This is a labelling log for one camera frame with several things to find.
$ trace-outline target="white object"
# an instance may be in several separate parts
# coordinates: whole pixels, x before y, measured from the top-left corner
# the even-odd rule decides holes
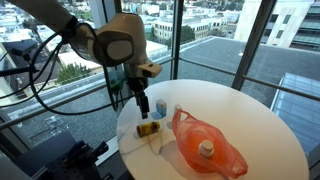
[[[168,107],[179,102],[183,110],[219,128],[248,163],[248,173],[239,179],[309,179],[305,154],[289,127],[244,93],[198,80],[165,81],[149,86],[145,93],[150,112],[161,97]],[[121,111],[116,131],[119,152],[134,179],[224,180],[216,173],[197,173],[186,164],[170,126],[173,113],[174,108],[168,108],[158,133],[139,138],[135,134],[141,112],[136,100],[130,99]]]
[[[214,152],[214,144],[209,140],[203,140],[199,144],[199,154],[205,158],[210,158]]]

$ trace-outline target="orange plastic bag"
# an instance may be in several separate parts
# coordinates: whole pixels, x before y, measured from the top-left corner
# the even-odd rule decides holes
[[[182,113],[186,114],[187,118],[180,121]],[[216,172],[232,178],[238,178],[247,173],[246,160],[227,142],[216,127],[197,120],[188,112],[178,110],[172,119],[172,129],[181,154],[197,172]],[[205,158],[198,153],[199,144],[203,140],[210,140],[214,144],[214,153],[210,158]]]

